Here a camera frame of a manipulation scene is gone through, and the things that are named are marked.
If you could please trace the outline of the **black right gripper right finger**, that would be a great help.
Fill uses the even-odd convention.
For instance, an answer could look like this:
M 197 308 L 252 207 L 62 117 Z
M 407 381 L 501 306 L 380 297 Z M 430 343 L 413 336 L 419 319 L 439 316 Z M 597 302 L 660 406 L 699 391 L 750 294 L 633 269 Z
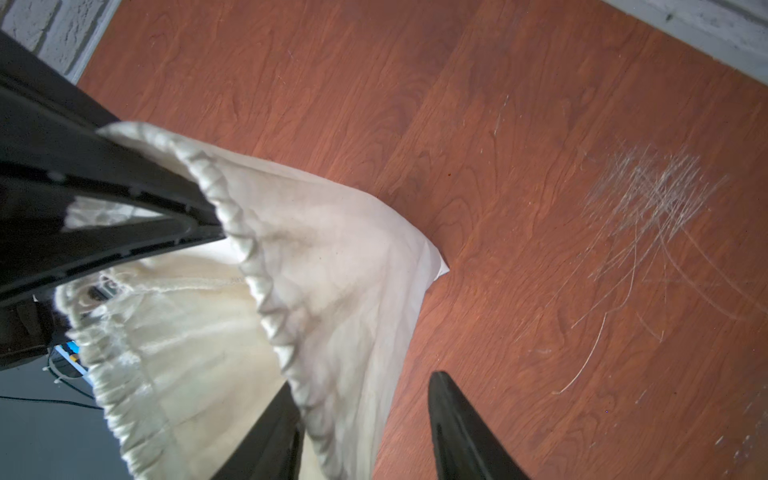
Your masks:
M 444 371 L 430 376 L 428 411 L 438 479 L 528 479 Z

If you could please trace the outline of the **cream cloth drawstring soil bag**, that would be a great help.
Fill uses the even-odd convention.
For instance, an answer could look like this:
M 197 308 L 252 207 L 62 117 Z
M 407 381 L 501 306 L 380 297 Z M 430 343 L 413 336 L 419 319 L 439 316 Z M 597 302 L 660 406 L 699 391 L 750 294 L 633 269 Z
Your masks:
M 55 291 L 130 474 L 212 478 L 287 387 L 301 477 L 370 478 L 438 248 L 308 172 L 144 122 L 99 135 L 196 184 L 224 230 Z

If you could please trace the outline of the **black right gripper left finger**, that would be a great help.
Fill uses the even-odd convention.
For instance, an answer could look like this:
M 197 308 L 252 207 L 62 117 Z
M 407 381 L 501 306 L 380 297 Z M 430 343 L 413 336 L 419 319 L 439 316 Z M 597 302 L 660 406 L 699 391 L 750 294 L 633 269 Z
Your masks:
M 305 428 L 285 383 L 214 480 L 296 480 Z

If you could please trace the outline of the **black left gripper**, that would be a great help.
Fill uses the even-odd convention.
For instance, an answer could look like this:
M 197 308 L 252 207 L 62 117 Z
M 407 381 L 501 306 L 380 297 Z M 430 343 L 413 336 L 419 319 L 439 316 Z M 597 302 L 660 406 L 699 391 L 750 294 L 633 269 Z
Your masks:
M 16 40 L 1 35 L 3 162 L 95 182 L 119 198 L 201 224 L 161 217 L 64 232 L 2 224 L 1 370 L 48 356 L 68 341 L 67 317 L 50 299 L 32 295 L 111 266 L 224 238 L 214 207 L 194 182 L 97 134 L 116 121 Z

